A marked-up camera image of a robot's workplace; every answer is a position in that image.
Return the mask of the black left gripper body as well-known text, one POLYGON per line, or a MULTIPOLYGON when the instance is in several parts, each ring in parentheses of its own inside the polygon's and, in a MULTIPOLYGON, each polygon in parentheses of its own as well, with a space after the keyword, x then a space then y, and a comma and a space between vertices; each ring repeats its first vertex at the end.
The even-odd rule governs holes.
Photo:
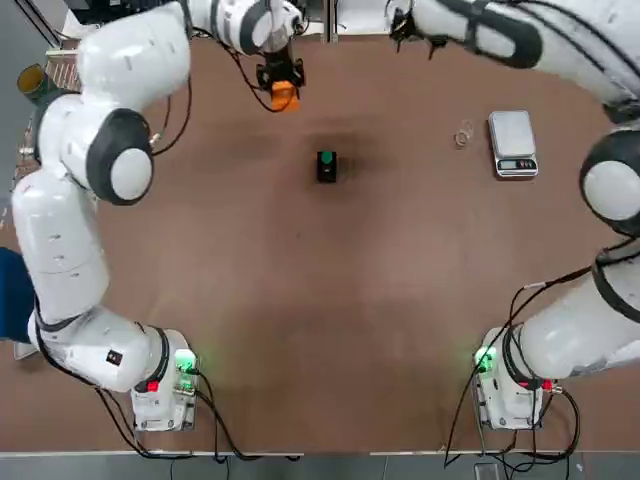
POLYGON ((283 47, 264 54, 265 68, 269 76, 293 76, 295 74, 291 48, 283 47))

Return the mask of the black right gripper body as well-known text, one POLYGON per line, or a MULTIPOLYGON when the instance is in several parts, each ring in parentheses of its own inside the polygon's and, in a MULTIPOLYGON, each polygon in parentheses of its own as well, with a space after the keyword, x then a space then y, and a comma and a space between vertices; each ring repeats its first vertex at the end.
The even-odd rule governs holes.
POLYGON ((408 7, 406 10, 400 7, 394 9, 389 37, 393 41, 406 41, 419 37, 419 31, 416 27, 411 7, 408 7))

